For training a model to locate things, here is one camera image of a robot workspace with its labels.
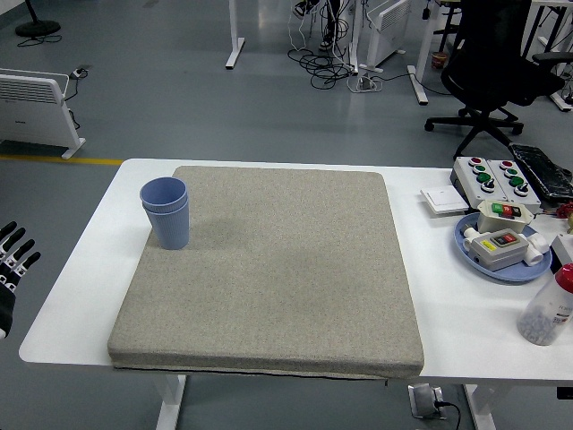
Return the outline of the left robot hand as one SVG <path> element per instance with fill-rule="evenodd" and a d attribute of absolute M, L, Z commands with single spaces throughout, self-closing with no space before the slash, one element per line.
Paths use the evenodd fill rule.
<path fill-rule="evenodd" d="M 1 339 L 5 339 L 13 325 L 13 310 L 16 301 L 15 290 L 30 267 L 41 258 L 36 251 L 25 258 L 34 247 L 35 240 L 28 239 L 16 246 L 25 236 L 26 229 L 15 220 L 1 228 Z"/>

